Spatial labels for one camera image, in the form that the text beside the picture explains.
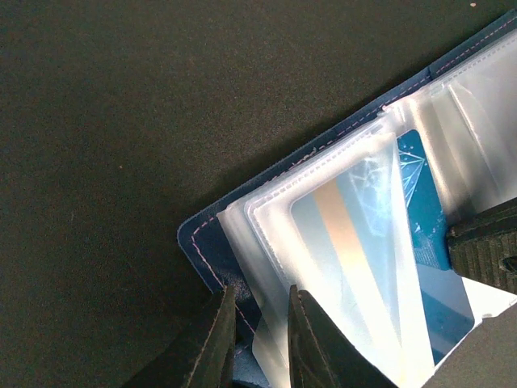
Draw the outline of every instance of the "dark gray surface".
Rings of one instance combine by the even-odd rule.
[[[180,222],[515,6],[469,3],[2,2],[0,386],[153,359],[208,298]],[[508,386],[515,322],[430,386]]]

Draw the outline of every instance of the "purple stitching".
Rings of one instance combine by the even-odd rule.
[[[247,344],[244,348],[242,348],[241,350],[239,350],[237,353],[235,353],[235,355],[233,356],[233,358],[237,357],[239,354],[241,354],[242,352],[244,352],[246,349],[248,349],[248,347],[250,346],[250,344]]]
[[[485,36],[484,38],[482,38],[481,40],[479,40],[474,46],[472,47],[469,47],[467,48],[464,52],[462,52],[460,55],[458,55],[456,58],[454,58],[452,61],[449,61],[447,62],[445,65],[443,65],[442,67],[440,67],[438,70],[436,70],[436,74],[440,73],[441,71],[447,69],[451,64],[453,64],[454,62],[456,62],[458,59],[460,59],[461,57],[463,57],[466,53],[468,53],[470,50],[476,48],[478,45],[480,45],[483,40],[486,40],[488,38],[490,38],[493,34],[501,31],[503,28],[505,28],[508,24],[510,24],[511,22],[513,22],[514,20],[517,19],[517,16],[515,16],[513,19],[510,19],[508,20],[506,23],[504,23],[501,27],[499,27],[497,30],[494,30],[492,31],[490,34],[488,34],[487,36]]]
[[[477,42],[474,46],[470,47],[470,48],[467,48],[462,54],[460,54],[458,57],[454,58],[452,61],[446,63],[444,66],[442,66],[440,69],[438,69],[436,71],[436,73],[438,74],[440,71],[446,69],[447,67],[449,67],[452,63],[454,63],[455,61],[457,61],[458,59],[460,59],[462,56],[464,56],[466,53],[468,53],[471,49],[474,49],[476,48],[483,40],[486,40],[488,39],[489,37],[491,37],[494,33],[502,30],[503,28],[505,28],[509,23],[515,21],[517,19],[517,16],[515,16],[513,19],[510,19],[508,20],[506,23],[504,23],[501,27],[499,27],[497,30],[494,30],[492,31],[489,35],[485,36],[484,38],[482,38],[481,40],[479,40],[479,42]],[[329,146],[330,144],[332,144],[334,141],[336,141],[338,138],[340,138],[344,133],[348,132],[349,129],[352,129],[354,128],[356,125],[358,125],[360,122],[362,122],[364,119],[366,119],[368,116],[370,116],[371,114],[374,114],[377,110],[381,109],[383,106],[385,106],[387,103],[391,103],[393,102],[395,99],[401,97],[402,95],[404,95],[406,92],[410,91],[411,89],[413,89],[414,87],[416,87],[417,85],[425,82],[427,79],[429,79],[431,76],[426,76],[424,79],[422,79],[420,82],[416,82],[414,85],[408,87],[407,89],[405,89],[404,91],[402,91],[401,93],[399,93],[398,95],[396,95],[395,97],[393,97],[392,99],[390,99],[389,101],[386,101],[385,103],[381,104],[380,106],[378,106],[377,108],[373,109],[371,112],[367,113],[365,116],[361,117],[359,120],[357,120],[354,124],[352,125],[349,125],[348,127],[346,127],[343,131],[341,131],[340,133],[338,133],[336,135],[336,138],[334,140],[330,140],[328,141],[325,145],[321,145],[318,149],[314,148],[309,154],[306,154],[302,159],[300,159],[298,162],[296,163],[293,163],[288,169],[287,171],[290,171],[292,168],[298,166],[300,163],[304,162],[305,160],[307,160],[308,158],[310,158],[311,156],[313,156],[315,153],[317,153],[319,150],[323,150],[326,146]],[[280,173],[279,175],[276,175],[274,176],[273,178],[269,179],[268,182],[270,180],[273,180],[275,178],[278,178],[279,176],[281,176],[282,174],[284,174],[285,172],[287,171],[284,171],[282,173]],[[214,217],[210,217],[207,221],[203,222],[200,226],[198,226],[194,232],[192,233],[191,235],[191,240],[192,240],[192,246],[195,248],[195,250],[197,251],[197,254],[200,256],[201,260],[203,260],[203,262],[206,264],[206,266],[208,267],[208,270],[210,271],[210,273],[212,273],[212,276],[217,280],[217,283],[222,287],[224,287],[223,283],[219,280],[219,278],[217,277],[216,273],[213,271],[212,269],[212,266],[208,263],[208,261],[205,259],[205,257],[203,256],[203,254],[201,253],[201,250],[200,248],[198,247],[197,243],[195,242],[195,235],[198,234],[200,232],[201,229],[203,229],[206,225],[208,225],[210,222],[212,222],[215,218]],[[246,320],[246,317],[244,316],[244,314],[242,313],[241,309],[239,309],[239,307],[237,305],[235,305],[235,308],[237,309],[237,312],[241,315],[242,319],[244,320],[245,324],[250,328],[251,332],[253,334],[255,334],[255,330],[253,329],[253,327],[248,323],[248,321]]]
[[[219,283],[219,285],[221,286],[221,288],[224,288],[224,285],[222,283],[222,281],[217,277],[216,273],[213,271],[213,268],[212,266],[208,263],[208,261],[206,260],[206,258],[203,256],[203,254],[201,253],[201,250],[199,248],[199,246],[197,245],[197,243],[195,242],[195,235],[198,234],[200,232],[200,230],[202,228],[204,228],[206,225],[208,225],[210,222],[212,222],[214,220],[214,217],[210,217],[208,219],[208,221],[205,221],[201,224],[201,226],[198,226],[196,230],[194,230],[194,233],[192,233],[192,236],[191,236],[191,240],[192,240],[192,246],[195,248],[195,250],[197,251],[197,254],[200,256],[200,258],[203,260],[203,263],[206,264],[206,266],[208,267],[208,270],[210,271],[210,273],[212,273],[212,276],[214,277],[214,279],[217,280],[217,283]],[[245,324],[250,328],[251,332],[253,333],[253,335],[255,335],[255,330],[253,329],[253,327],[251,327],[250,323],[246,320],[246,317],[244,316],[244,314],[242,313],[241,309],[239,309],[239,307],[237,305],[235,305],[235,308],[237,309],[237,312],[241,315],[242,319],[244,319],[244,322]]]

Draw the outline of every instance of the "stitched border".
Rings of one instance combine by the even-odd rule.
[[[487,36],[485,36],[484,38],[480,39],[475,45],[467,48],[464,52],[462,52],[460,55],[458,55],[456,58],[454,58],[453,60],[447,62],[445,65],[443,65],[442,67],[440,67],[438,70],[436,70],[436,75],[438,75],[439,73],[441,73],[442,71],[444,71],[445,69],[447,69],[450,65],[452,65],[454,62],[456,62],[458,59],[460,59],[461,57],[463,57],[466,53],[469,53],[470,50],[473,50],[475,49],[477,46],[479,46],[484,40],[487,40],[489,39],[491,36],[493,36],[494,34],[496,34],[497,32],[501,31],[502,29],[506,28],[506,26],[512,22],[514,22],[515,20],[517,19],[517,16],[513,17],[512,19],[508,20],[506,23],[504,23],[501,27],[493,30],[490,34],[488,34]]]
[[[482,56],[479,56],[479,53],[477,53],[478,57],[477,58],[473,58],[473,59],[475,59],[475,61],[472,60],[470,63],[467,62],[467,63],[461,65],[459,70],[454,71],[450,75],[445,77],[444,82],[450,82],[454,78],[458,78],[459,76],[461,76],[462,74],[466,73],[467,71],[469,71],[473,67],[475,67],[478,64],[482,63],[484,60],[486,60],[486,58],[491,57],[494,54],[499,53],[500,51],[505,51],[508,46],[513,45],[516,41],[517,41],[517,36],[514,37],[514,38],[509,39],[505,44],[499,44],[497,48],[492,48],[491,50],[487,50],[487,52],[485,54],[483,54]]]
[[[494,31],[492,31],[490,34],[486,35],[485,37],[481,38],[475,45],[471,46],[470,48],[467,48],[464,52],[462,52],[460,55],[458,55],[456,58],[454,58],[453,60],[449,61],[448,63],[446,63],[445,65],[443,65],[441,68],[439,68],[437,71],[436,71],[436,75],[438,75],[438,73],[440,73],[441,71],[447,69],[450,65],[452,65],[454,62],[456,62],[457,60],[459,60],[461,57],[463,57],[465,54],[469,53],[471,50],[473,50],[474,48],[476,48],[479,44],[481,44],[484,40],[487,40],[488,38],[490,38],[491,36],[493,36],[495,33],[501,31],[502,29],[506,28],[506,26],[512,22],[514,22],[515,20],[517,20],[517,16],[515,16],[514,18],[508,20],[507,22],[505,22],[501,27],[495,29]],[[313,156],[315,153],[317,153],[318,151],[320,150],[323,150],[324,148],[326,148],[327,146],[331,145],[332,143],[334,143],[336,140],[338,140],[342,135],[344,135],[345,133],[347,133],[350,129],[353,129],[355,126],[357,126],[358,124],[362,123],[367,117],[369,117],[370,115],[372,114],[375,114],[377,111],[379,111],[379,109],[381,109],[383,106],[385,106],[387,103],[392,103],[394,100],[402,97],[402,95],[404,95],[405,93],[407,93],[408,91],[410,91],[411,89],[415,88],[416,86],[424,83],[427,79],[431,78],[430,75],[427,75],[425,78],[423,78],[421,81],[419,82],[416,82],[414,85],[408,87],[407,89],[405,89],[404,91],[402,91],[401,93],[399,93],[398,95],[396,95],[395,97],[391,98],[390,100],[386,101],[385,103],[381,104],[380,106],[378,106],[377,108],[373,109],[372,111],[370,111],[369,113],[367,113],[366,115],[364,115],[363,117],[361,117],[360,119],[358,119],[356,122],[354,122],[353,124],[349,125],[348,127],[346,127],[343,131],[339,132],[337,135],[336,135],[336,138],[334,140],[330,140],[328,141],[325,145],[320,145],[318,148],[314,147],[313,150],[309,153],[309,154],[306,154],[302,159],[300,159],[298,162],[295,162],[293,163],[286,171],[274,176],[273,178],[269,179],[269,180],[273,180],[275,178],[278,178],[279,176],[281,176],[282,174],[284,174],[285,172],[287,171],[290,171],[292,168],[298,166],[300,163],[304,162],[305,160],[307,160],[308,158],[310,158],[311,156]],[[207,226],[208,224],[210,224],[213,220],[215,219],[214,216],[211,216],[207,221],[204,221],[200,226],[198,226],[194,232],[192,233],[191,235],[191,241],[192,241],[192,246],[195,248],[198,256],[201,258],[201,260],[203,261],[203,263],[205,263],[205,265],[207,266],[208,270],[210,271],[210,273],[212,274],[212,276],[214,277],[214,279],[217,281],[217,283],[221,286],[221,288],[224,287],[222,281],[217,277],[216,273],[214,272],[212,266],[208,263],[208,261],[206,260],[206,258],[203,256],[203,253],[201,253],[201,250],[199,248],[199,246],[197,245],[197,242],[195,241],[195,236],[205,227]],[[242,313],[241,309],[239,309],[239,307],[237,306],[237,304],[235,305],[235,308],[237,309],[237,312],[239,313],[239,315],[241,315],[242,319],[244,320],[244,323],[248,326],[248,328],[251,330],[251,332],[253,333],[253,335],[255,334],[255,330],[253,329],[253,327],[250,325],[250,323],[246,320],[246,317],[245,315]]]
[[[241,354],[242,352],[244,352],[246,349],[248,349],[248,347],[250,346],[250,344],[246,344],[246,346],[244,346],[242,349],[240,349],[238,352],[235,352],[235,355],[233,356],[233,358],[237,357],[239,354]]]

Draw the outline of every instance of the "blue card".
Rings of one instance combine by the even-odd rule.
[[[423,308],[438,363],[473,328],[474,317],[463,281],[449,263],[447,222],[418,132],[399,137],[398,148]]]

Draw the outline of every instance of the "card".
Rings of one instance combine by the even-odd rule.
[[[418,132],[399,137],[398,148],[427,330],[438,364],[472,330],[474,317],[463,281],[451,269],[447,222]]]
[[[393,349],[400,348],[401,337],[391,201],[394,161],[392,143],[291,207],[306,249],[326,285],[341,295],[346,314],[366,327],[377,347]]]

